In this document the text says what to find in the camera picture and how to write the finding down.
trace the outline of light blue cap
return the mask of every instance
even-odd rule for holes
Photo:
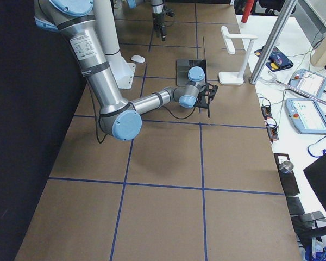
[[[196,98],[192,95],[182,95],[179,99],[179,104],[182,107],[185,107],[187,109],[191,109],[194,104],[196,103]]]
[[[136,1],[135,0],[127,0],[129,8],[136,8]]]
[[[118,140],[132,140],[141,129],[141,116],[134,110],[120,113],[112,126],[112,135]]]
[[[51,31],[51,32],[55,32],[55,33],[59,32],[58,28],[54,24],[40,20],[36,17],[35,17],[35,24],[37,25],[37,27],[39,27],[43,30]]]
[[[49,0],[49,2],[64,14],[84,16],[93,9],[93,0]]]
[[[205,73],[202,68],[199,66],[195,66],[190,68],[189,70],[189,79],[194,82],[199,82],[200,80],[203,80],[205,77]]]

